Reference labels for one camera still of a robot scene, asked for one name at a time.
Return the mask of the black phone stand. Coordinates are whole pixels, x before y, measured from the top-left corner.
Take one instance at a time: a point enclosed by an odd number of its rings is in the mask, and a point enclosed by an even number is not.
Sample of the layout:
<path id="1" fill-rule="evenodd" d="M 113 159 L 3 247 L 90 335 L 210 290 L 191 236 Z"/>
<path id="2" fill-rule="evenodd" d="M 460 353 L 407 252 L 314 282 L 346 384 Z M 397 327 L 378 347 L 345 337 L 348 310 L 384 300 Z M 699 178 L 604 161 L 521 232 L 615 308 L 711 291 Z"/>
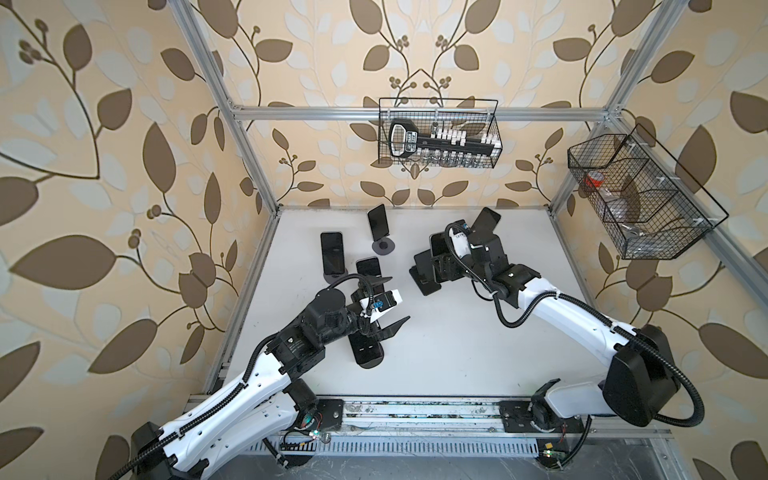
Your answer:
<path id="1" fill-rule="evenodd" d="M 430 236 L 430 250 L 435 281 L 437 283 L 454 281 L 459 271 L 443 233 L 435 233 Z"/>
<path id="2" fill-rule="evenodd" d="M 471 236 L 476 239 L 490 238 L 500 220 L 501 215 L 498 212 L 484 207 L 472 224 Z"/>

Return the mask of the black square stand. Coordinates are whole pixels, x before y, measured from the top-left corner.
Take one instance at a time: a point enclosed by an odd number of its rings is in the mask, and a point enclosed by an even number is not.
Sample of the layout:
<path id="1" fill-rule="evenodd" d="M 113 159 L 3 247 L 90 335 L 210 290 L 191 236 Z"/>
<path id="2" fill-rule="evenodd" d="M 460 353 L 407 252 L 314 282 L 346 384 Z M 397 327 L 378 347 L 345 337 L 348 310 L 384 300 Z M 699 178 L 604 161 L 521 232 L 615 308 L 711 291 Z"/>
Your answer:
<path id="1" fill-rule="evenodd" d="M 409 269 L 409 274 L 423 296 L 429 296 L 441 289 L 441 285 L 435 279 L 432 255 L 430 250 L 425 250 L 414 256 L 415 265 Z"/>

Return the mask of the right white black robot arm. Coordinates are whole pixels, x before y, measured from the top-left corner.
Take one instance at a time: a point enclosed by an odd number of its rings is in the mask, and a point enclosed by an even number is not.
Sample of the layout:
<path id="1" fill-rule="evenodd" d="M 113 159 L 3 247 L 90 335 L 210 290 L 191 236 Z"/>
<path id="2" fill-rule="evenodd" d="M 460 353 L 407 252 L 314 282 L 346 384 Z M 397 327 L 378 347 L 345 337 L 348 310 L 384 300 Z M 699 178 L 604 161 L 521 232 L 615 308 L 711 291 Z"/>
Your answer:
<path id="1" fill-rule="evenodd" d="M 445 246 L 437 257 L 442 280 L 470 279 L 486 291 L 504 327 L 517 329 L 537 317 L 605 367 L 603 375 L 572 382 L 555 378 L 542 385 L 530 398 L 537 428 L 550 430 L 559 419 L 581 416 L 618 417 L 638 427 L 659 421 L 692 428 L 703 422 L 703 398 L 675 364 L 659 328 L 637 329 L 615 320 L 561 291 L 538 271 L 509 262 L 499 237 L 488 229 L 453 222 L 437 237 Z"/>

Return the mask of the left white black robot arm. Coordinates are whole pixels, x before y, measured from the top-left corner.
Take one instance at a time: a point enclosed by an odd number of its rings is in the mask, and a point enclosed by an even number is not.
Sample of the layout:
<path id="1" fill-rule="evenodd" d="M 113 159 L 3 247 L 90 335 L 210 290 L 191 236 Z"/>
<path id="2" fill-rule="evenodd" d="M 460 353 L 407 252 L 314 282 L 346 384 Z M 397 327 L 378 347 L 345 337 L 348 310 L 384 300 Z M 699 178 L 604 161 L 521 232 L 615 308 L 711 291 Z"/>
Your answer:
<path id="1" fill-rule="evenodd" d="M 135 455 L 113 478 L 208 479 L 249 447 L 296 426 L 317 404 L 302 377 L 324 359 L 327 345 L 356 333 L 387 340 L 403 326 L 377 324 L 403 302 L 398 290 L 377 291 L 386 281 L 353 273 L 318 291 L 257 344 L 239 376 L 180 417 L 137 429 Z"/>

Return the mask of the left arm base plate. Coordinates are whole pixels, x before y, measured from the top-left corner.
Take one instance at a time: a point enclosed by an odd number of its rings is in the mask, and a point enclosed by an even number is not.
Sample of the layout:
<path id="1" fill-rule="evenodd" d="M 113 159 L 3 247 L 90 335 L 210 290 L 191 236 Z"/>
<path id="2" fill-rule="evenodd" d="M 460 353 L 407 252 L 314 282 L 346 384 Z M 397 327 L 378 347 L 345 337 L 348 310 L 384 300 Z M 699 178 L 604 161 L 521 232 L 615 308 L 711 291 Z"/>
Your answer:
<path id="1" fill-rule="evenodd" d="M 338 431 L 343 422 L 344 406 L 342 399 L 320 399 L 307 410 L 301 410 L 289 429 L 303 433 Z"/>

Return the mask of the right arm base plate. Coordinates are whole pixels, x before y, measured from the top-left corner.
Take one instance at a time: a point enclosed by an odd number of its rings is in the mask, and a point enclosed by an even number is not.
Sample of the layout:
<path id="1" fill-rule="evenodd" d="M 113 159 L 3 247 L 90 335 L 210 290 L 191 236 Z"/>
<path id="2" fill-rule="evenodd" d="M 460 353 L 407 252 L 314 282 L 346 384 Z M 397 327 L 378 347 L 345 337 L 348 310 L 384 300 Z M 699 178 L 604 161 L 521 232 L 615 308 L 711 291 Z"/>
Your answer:
<path id="1" fill-rule="evenodd" d="M 562 418 L 545 402 L 505 400 L 499 403 L 505 433 L 576 434 L 584 432 L 578 417 Z"/>

